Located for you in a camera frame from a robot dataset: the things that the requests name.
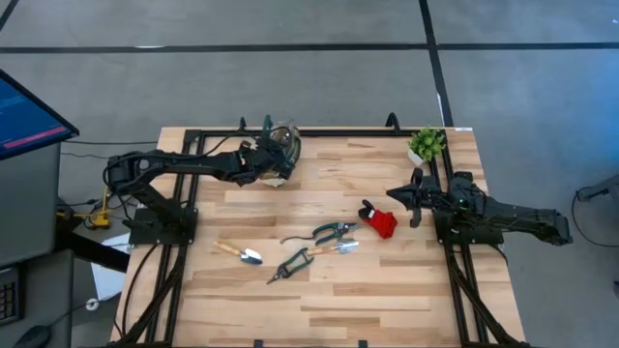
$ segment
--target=black floor line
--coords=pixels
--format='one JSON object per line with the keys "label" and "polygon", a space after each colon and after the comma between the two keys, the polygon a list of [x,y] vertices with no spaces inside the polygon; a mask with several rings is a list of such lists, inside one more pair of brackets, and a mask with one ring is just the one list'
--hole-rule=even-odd
{"label": "black floor line", "polygon": [[157,46],[0,46],[0,54],[307,52],[382,50],[578,50],[619,49],[619,43],[272,43]]}
{"label": "black floor line", "polygon": [[439,43],[438,50],[618,49],[619,43]]}
{"label": "black floor line", "polygon": [[160,46],[86,46],[86,47],[0,47],[4,54],[32,53],[200,53],[200,52],[303,52],[303,51],[375,51],[427,49],[425,43],[274,43],[204,44]]}
{"label": "black floor line", "polygon": [[429,61],[432,64],[432,75],[434,76],[434,85],[438,94],[438,103],[440,106],[441,117],[444,127],[453,127],[454,118],[452,117],[452,109],[449,106],[449,98],[447,97],[447,86],[445,85],[445,77],[443,76],[443,68],[441,60],[438,56],[436,38],[434,37],[434,28],[432,27],[432,18],[429,14],[429,6],[427,0],[419,0],[419,7],[422,12],[424,21],[424,30],[426,31]]}
{"label": "black floor line", "polygon": [[11,0],[7,8],[2,13],[2,16],[0,16],[0,30],[4,28],[5,24],[7,24],[7,20],[9,20],[9,17],[13,13],[13,10],[15,9],[15,6],[17,6],[18,2],[19,0]]}

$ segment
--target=computer monitor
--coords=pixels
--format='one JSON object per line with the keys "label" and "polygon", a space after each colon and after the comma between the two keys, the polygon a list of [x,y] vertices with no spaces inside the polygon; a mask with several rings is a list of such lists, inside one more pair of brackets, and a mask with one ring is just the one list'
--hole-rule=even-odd
{"label": "computer monitor", "polygon": [[0,70],[0,160],[79,135],[79,130]]}

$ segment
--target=red glove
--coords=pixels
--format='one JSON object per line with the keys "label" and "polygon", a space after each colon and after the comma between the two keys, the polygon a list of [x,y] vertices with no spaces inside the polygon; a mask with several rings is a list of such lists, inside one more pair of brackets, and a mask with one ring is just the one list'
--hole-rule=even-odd
{"label": "red glove", "polygon": [[389,239],[394,235],[394,229],[398,225],[398,221],[391,212],[383,213],[367,200],[362,202],[366,207],[359,210],[359,218],[372,226],[382,239]]}

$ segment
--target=wooden table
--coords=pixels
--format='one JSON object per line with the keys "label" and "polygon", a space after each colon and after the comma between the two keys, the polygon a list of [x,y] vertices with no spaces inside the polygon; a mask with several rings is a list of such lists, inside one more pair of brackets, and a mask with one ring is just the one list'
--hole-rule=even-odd
{"label": "wooden table", "polygon": [[[184,128],[164,128],[159,148],[180,152]],[[484,171],[470,130],[447,129],[455,171],[474,174],[486,189]],[[206,148],[220,138],[207,140]],[[174,337],[175,346],[459,346],[457,324],[442,246],[433,220],[424,211],[422,225],[385,190],[407,184],[413,169],[405,137],[306,137],[292,178],[280,188],[254,183],[243,188],[201,177],[196,207],[199,224],[189,248]],[[238,147],[231,138],[222,151]],[[445,188],[442,161],[438,161]],[[171,196],[175,176],[161,176],[153,186]],[[394,237],[381,240],[357,217],[362,199],[394,212]],[[351,254],[316,256],[313,264],[290,279],[266,281],[279,263],[311,242],[280,239],[307,235],[324,223],[359,221],[352,233],[360,242]],[[264,264],[241,263],[216,249],[221,239],[258,251]],[[127,282],[148,246],[133,250]],[[130,325],[150,302],[161,247],[139,275],[129,306]],[[516,339],[524,339],[516,301],[501,255],[489,246],[472,246],[482,298]],[[465,300],[468,328],[475,340],[472,309]],[[162,339],[168,304],[163,304],[157,339]],[[119,306],[117,321],[122,318]]]}

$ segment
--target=metal blade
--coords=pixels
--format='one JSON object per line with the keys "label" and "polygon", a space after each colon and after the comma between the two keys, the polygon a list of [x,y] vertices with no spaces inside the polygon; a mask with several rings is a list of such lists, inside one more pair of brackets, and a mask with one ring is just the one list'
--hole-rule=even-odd
{"label": "metal blade", "polygon": [[359,241],[355,241],[351,238],[340,239],[336,244],[336,249],[339,253],[349,253],[357,249]]}
{"label": "metal blade", "polygon": [[348,223],[348,232],[353,232],[359,229],[359,224],[356,222]]}
{"label": "metal blade", "polygon": [[245,251],[241,254],[241,261],[251,265],[260,265],[262,264],[262,257],[259,253],[251,249],[245,249]]}

